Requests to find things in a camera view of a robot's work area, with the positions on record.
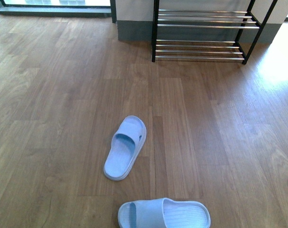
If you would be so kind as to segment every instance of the wall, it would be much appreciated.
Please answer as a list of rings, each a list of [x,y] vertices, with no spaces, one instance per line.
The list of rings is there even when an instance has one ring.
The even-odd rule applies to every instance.
[[[161,9],[175,10],[223,10],[223,11],[246,11],[250,0],[160,0]],[[272,0],[256,0],[253,7],[253,14],[262,22]],[[153,20],[154,0],[116,0],[118,36],[120,40],[150,40]],[[279,30],[281,24],[288,14],[288,0],[279,0],[259,41],[271,43]],[[161,38],[167,34],[174,33],[171,38],[179,38],[182,34],[183,39],[193,38],[198,34],[193,34],[190,30],[161,30]],[[209,31],[201,31],[214,38]],[[245,34],[244,41],[251,40],[255,34],[249,32]]]

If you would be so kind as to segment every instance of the slipper strap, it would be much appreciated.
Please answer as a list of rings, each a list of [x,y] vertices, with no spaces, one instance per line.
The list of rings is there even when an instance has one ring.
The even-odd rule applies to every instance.
[[[166,228],[162,199],[134,201],[136,228]]]
[[[119,129],[114,134],[113,139],[118,134],[123,134],[131,138],[132,141],[134,141],[135,147],[137,148],[140,142],[140,136],[142,135],[142,128],[132,123],[122,122]]]

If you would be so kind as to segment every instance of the black rack frame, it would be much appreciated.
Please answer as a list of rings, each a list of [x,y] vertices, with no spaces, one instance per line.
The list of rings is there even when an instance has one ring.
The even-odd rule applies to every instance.
[[[268,12],[263,20],[262,23],[260,23],[257,18],[252,14],[252,9],[255,3],[255,0],[251,0],[248,6],[247,11],[199,11],[199,10],[172,10],[172,9],[159,9],[160,6],[160,0],[154,0],[154,17],[153,17],[153,32],[152,32],[152,62],[156,61],[156,58],[165,58],[165,59],[186,59],[186,60],[237,60],[237,61],[242,61],[242,64],[246,64],[273,9],[276,6],[278,0],[273,0],[271,3],[270,8],[268,9]],[[210,13],[211,15],[201,15],[202,13]],[[243,16],[228,16],[228,15],[223,15],[223,14],[243,14]],[[219,18],[233,18],[233,19],[243,19],[242,21],[223,21],[223,20],[198,20],[194,21],[191,20],[191,22],[199,22],[201,23],[200,25],[189,25],[189,24],[161,24],[160,22],[174,22],[172,19],[159,19],[160,17],[187,17],[187,18],[214,18],[214,19],[219,19]],[[220,23],[224,25],[202,25],[204,23]],[[227,24],[234,24],[238,23],[238,26],[227,26]],[[234,41],[197,41],[197,40],[160,40],[157,39],[158,36],[158,27],[182,27],[182,28],[212,28],[212,29],[238,29],[238,33],[236,35],[236,38]],[[240,37],[243,33],[243,30],[245,29],[257,29],[258,32],[248,50],[247,53],[243,50],[241,47],[239,40]],[[160,49],[157,50],[157,48],[174,48],[174,49]],[[188,48],[187,50],[178,50],[175,48]],[[191,48],[208,48],[208,51],[205,50],[191,50]],[[214,51],[215,49],[237,49],[234,50],[233,52],[231,51]],[[239,55],[241,57],[203,57],[203,56],[177,56],[177,55],[163,55],[159,56],[156,55],[156,53],[185,53],[185,54],[233,54],[233,55]]]

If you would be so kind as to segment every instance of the floor plank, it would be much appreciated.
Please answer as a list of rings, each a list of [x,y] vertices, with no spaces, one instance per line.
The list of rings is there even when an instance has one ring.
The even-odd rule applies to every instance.
[[[147,138],[111,181],[128,115]],[[0,227],[118,228],[123,203],[162,197],[212,228],[288,228],[288,23],[247,65],[152,63],[111,18],[0,16]]]

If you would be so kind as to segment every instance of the light blue slipper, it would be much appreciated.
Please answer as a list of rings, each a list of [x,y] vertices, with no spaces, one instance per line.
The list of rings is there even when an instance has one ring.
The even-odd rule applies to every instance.
[[[169,198],[138,200],[123,204],[118,212],[120,228],[209,228],[206,207],[196,201]]]
[[[126,117],[111,141],[111,149],[104,165],[104,174],[113,181],[124,179],[130,172],[146,140],[146,127],[142,120]]]

